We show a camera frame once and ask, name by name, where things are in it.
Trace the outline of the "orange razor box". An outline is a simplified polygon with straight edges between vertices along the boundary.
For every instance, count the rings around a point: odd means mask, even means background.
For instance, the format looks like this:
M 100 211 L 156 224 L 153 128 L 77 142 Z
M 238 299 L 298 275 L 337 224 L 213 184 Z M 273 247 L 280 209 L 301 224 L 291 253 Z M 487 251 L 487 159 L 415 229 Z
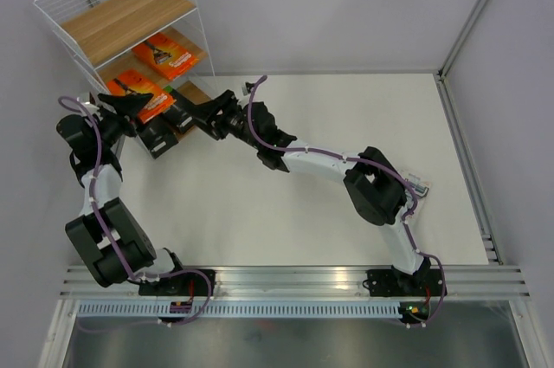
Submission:
M 146 124 L 176 102 L 175 98 L 159 85 L 135 69 L 128 69 L 107 84 L 109 93 L 121 100 L 116 104 L 123 113 Z
M 176 31 L 158 32 L 132 48 L 132 53 L 168 81 L 195 67 L 205 52 Z

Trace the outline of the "black green razor box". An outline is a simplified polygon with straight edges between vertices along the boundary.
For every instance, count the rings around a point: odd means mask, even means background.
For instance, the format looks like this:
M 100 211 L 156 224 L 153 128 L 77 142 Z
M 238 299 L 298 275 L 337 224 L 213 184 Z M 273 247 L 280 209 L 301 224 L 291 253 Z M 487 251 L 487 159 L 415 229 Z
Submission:
M 139 126 L 137 136 L 153 159 L 159 158 L 178 143 L 177 136 L 170 126 L 159 117 Z
M 164 90 L 174 99 L 174 102 L 161 113 L 161 117 L 179 133 L 186 134 L 194 126 L 192 118 L 185 111 L 187 99 L 176 88 L 171 86 L 166 87 Z

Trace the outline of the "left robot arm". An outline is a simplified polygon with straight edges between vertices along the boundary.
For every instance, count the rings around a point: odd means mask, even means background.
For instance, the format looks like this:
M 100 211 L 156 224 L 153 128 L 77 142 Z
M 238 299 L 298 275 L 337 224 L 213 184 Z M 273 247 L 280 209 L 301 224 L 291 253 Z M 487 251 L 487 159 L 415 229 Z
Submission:
M 98 106 L 69 96 L 58 99 L 69 114 L 56 131 L 71 149 L 70 165 L 84 190 L 81 212 L 65 231 L 100 286 L 158 283 L 179 295 L 189 285 L 188 273 L 169 249 L 154 248 L 120 197 L 123 175 L 113 148 L 122 137 L 135 136 L 138 113 L 150 97 L 102 94 Z

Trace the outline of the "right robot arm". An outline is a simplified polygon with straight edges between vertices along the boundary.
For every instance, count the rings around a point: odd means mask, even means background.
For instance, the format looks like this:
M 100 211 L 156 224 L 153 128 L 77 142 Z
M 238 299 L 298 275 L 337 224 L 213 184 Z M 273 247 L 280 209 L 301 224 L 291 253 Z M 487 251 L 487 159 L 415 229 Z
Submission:
M 253 147 L 257 158 L 274 171 L 301 172 L 342 184 L 354 210 L 382 230 L 392 257 L 397 288 L 415 294 L 427 282 L 430 259 L 416 246 L 407 219 L 417 206 L 416 193 L 376 147 L 359 154 L 314 147 L 282 131 L 265 104 L 257 101 L 257 86 L 246 86 L 240 101 L 227 90 L 202 104 L 187 103 L 193 122 L 211 138 L 228 135 Z

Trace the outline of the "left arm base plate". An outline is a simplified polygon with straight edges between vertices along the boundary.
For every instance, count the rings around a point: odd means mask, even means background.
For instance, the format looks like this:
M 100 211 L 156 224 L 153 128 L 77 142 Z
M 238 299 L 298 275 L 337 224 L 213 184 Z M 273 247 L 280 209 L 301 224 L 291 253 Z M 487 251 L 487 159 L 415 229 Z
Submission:
M 144 297 L 201 297 L 206 296 L 209 288 L 214 290 L 216 271 L 199 269 L 173 277 L 164 277 L 160 281 L 148 281 L 138 288 L 138 295 Z

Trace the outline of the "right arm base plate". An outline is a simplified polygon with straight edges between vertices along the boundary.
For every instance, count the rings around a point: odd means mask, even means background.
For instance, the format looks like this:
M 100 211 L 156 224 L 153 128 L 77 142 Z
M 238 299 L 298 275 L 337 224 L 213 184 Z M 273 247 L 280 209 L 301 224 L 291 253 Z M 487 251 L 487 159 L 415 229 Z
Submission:
M 382 298 L 440 297 L 446 286 L 438 269 L 405 274 L 394 268 L 369 269 L 362 285 L 369 291 L 370 297 Z

